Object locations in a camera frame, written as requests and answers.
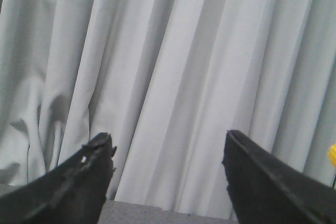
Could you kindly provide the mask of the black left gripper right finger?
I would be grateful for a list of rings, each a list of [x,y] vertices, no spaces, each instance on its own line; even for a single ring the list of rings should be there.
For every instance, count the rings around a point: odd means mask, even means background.
[[[223,165],[239,223],[335,223],[335,190],[277,159],[239,130]]]

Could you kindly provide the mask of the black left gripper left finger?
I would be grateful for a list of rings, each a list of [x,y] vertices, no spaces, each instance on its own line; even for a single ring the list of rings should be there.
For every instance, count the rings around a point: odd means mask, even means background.
[[[116,147],[99,133],[37,180],[1,197],[1,223],[97,223]]]

